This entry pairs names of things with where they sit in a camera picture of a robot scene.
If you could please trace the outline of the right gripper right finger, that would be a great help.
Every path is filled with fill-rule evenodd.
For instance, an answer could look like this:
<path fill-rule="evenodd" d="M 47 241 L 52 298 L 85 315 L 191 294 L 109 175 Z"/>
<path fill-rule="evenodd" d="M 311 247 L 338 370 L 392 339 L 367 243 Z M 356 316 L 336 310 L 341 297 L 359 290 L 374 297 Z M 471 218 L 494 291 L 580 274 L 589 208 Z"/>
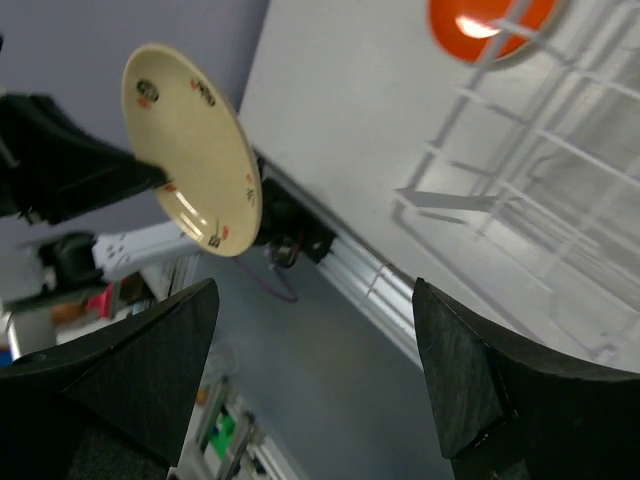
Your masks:
<path fill-rule="evenodd" d="M 422 278 L 412 308 L 455 478 L 638 478 L 638 374 L 536 343 Z"/>

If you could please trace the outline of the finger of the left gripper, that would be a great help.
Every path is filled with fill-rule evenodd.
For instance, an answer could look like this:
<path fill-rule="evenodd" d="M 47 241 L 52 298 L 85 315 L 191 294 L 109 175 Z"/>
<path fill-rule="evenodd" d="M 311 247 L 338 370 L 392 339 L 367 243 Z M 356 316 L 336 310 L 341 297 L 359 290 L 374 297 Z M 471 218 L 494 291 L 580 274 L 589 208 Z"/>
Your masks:
<path fill-rule="evenodd" d="M 80 129 L 52 97 L 1 96 L 1 215 L 60 224 L 169 182 Z"/>

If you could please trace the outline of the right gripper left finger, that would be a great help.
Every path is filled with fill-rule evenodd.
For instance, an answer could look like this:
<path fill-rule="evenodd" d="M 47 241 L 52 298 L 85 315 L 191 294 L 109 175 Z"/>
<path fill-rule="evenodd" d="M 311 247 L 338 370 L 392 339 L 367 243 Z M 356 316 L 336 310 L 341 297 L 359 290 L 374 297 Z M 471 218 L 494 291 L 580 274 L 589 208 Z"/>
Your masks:
<path fill-rule="evenodd" d="M 1 370 L 4 479 L 164 479 L 178 464 L 216 326 L 205 279 Z"/>

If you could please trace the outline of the beige floral saucer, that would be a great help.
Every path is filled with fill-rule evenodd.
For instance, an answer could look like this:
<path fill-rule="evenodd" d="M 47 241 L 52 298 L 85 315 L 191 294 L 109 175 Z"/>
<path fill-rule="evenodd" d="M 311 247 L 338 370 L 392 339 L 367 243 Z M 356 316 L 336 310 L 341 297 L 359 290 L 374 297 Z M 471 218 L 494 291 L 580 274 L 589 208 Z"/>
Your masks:
<path fill-rule="evenodd" d="M 151 43 L 127 61 L 121 104 L 136 159 L 166 174 L 155 190 L 165 213 L 214 255 L 247 251 L 262 220 L 262 182 L 226 95 L 185 55 Z"/>

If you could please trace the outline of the orange plate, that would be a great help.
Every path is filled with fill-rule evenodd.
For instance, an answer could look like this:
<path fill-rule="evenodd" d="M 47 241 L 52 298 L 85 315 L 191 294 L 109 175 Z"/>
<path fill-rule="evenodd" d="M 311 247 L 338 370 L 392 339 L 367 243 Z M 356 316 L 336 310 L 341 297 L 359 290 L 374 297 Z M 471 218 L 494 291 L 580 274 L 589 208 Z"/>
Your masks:
<path fill-rule="evenodd" d="M 476 63 L 490 40 L 501 33 L 497 26 L 506 18 L 516 1 L 426 1 L 426 20 L 431 34 L 439 47 L 450 56 Z M 518 24 L 536 33 L 543 30 L 559 11 L 561 1 L 530 1 Z M 507 39 L 497 54 L 497 59 L 506 58 L 530 43 L 525 36 L 508 33 Z"/>

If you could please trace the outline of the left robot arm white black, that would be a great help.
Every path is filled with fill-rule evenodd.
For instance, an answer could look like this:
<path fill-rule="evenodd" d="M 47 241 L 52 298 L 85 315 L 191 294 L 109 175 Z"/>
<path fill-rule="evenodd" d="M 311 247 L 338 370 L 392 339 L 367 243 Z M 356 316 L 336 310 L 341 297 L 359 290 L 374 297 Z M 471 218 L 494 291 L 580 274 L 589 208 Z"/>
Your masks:
<path fill-rule="evenodd" d="M 79 128 L 47 95 L 1 98 L 1 299 L 71 302 L 165 258 L 269 245 L 286 266 L 334 235 L 264 176 L 235 111 L 206 90 L 126 89 L 130 146 Z"/>

